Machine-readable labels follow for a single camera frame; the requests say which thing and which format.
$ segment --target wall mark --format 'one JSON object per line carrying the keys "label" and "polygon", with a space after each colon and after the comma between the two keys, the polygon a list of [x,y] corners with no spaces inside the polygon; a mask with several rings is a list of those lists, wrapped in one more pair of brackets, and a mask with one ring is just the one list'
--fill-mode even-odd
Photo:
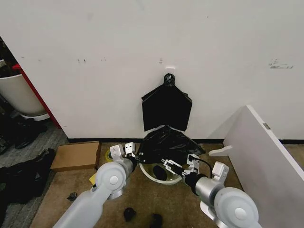
{"label": "wall mark", "polygon": [[138,5],[139,9],[141,11],[144,11],[144,5],[143,5],[143,2],[142,0],[135,0],[136,4]]}
{"label": "wall mark", "polygon": [[93,19],[94,13],[87,13],[86,18],[88,21],[91,21]]}
{"label": "wall mark", "polygon": [[280,62],[277,58],[273,58],[268,65],[270,69],[292,69],[294,67],[293,65]]}

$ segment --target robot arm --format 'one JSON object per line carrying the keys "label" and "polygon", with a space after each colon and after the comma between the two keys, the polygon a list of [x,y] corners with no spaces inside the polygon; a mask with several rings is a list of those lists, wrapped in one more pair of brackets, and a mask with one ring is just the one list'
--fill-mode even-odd
{"label": "robot arm", "polygon": [[192,192],[199,196],[200,209],[220,228],[261,228],[258,223],[258,211],[254,201],[243,191],[236,188],[225,188],[229,167],[215,162],[213,177],[199,174],[200,159],[189,154],[188,170],[172,160],[162,160],[165,168],[182,176]]}
{"label": "robot arm", "polygon": [[[122,195],[126,180],[134,171],[137,161],[133,152],[134,143],[128,143],[126,158],[122,145],[110,148],[114,162],[102,165],[95,178],[95,185],[79,195],[68,210],[55,224],[55,228],[92,228],[99,220],[106,200]],[[162,160],[165,168],[180,175],[199,196],[201,210],[220,228],[260,228],[258,211],[254,201],[243,191],[225,188],[229,167],[216,162],[208,178],[199,173],[199,157],[188,155],[187,170],[172,160]]]}
{"label": "robot arm", "polygon": [[104,202],[122,195],[126,180],[137,161],[133,156],[123,158],[122,145],[113,146],[110,151],[114,162],[108,162],[98,169],[93,188],[79,195],[54,228],[92,228],[102,214]]}

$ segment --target black garbage bag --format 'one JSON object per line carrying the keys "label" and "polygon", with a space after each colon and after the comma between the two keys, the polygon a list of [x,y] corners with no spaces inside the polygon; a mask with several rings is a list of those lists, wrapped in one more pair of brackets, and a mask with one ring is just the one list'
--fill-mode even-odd
{"label": "black garbage bag", "polygon": [[27,203],[42,194],[54,157],[53,149],[45,149],[32,160],[0,168],[0,226],[8,204]]}
{"label": "black garbage bag", "polygon": [[164,83],[142,97],[144,130],[168,125],[185,131],[191,112],[192,101],[188,94],[175,86],[175,77],[166,74]]}
{"label": "black garbage bag", "polygon": [[138,158],[140,163],[146,164],[171,159],[182,165],[187,163],[191,153],[200,155],[205,151],[182,132],[164,126],[147,134],[138,149]]}
{"label": "black garbage bag", "polygon": [[11,145],[21,149],[32,143],[47,127],[21,116],[11,118],[7,114],[0,114],[0,154],[4,153]]}

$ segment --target white bin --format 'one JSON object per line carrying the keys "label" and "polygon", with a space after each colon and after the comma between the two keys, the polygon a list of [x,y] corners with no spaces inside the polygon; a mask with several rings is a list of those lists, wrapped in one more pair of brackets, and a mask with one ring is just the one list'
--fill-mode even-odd
{"label": "white bin", "polygon": [[47,113],[21,74],[0,78],[0,94],[18,112],[27,117]]}

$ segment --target cardboard box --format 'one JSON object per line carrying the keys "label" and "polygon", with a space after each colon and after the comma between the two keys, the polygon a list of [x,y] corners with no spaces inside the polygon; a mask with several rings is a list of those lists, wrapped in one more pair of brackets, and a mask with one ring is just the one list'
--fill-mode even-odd
{"label": "cardboard box", "polygon": [[100,142],[81,142],[59,146],[51,169],[68,171],[98,168]]}

